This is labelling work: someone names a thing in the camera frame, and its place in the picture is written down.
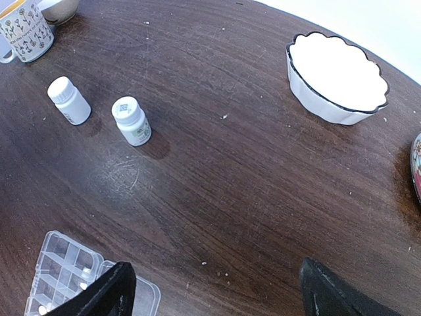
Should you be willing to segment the clear plastic pill organizer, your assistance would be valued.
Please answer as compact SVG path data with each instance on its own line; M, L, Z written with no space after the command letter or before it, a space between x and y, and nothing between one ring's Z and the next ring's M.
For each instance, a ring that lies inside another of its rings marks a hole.
M115 264L62 232L49 231L38 255L24 314L39 315L38 307L47 304L52 311L83 292L79 284L84 267L91 269L90 286Z

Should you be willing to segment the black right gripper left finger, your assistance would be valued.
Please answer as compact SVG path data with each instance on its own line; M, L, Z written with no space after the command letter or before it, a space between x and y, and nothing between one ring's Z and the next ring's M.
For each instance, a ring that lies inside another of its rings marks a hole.
M58 306L48 315L127 315L131 316L136 293L132 264L119 261L86 290Z

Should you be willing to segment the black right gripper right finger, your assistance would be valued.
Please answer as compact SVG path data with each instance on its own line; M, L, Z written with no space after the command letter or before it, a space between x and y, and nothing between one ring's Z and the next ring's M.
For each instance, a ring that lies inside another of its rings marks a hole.
M306 315L398 315L369 298L321 262L306 257L301 265L301 291Z

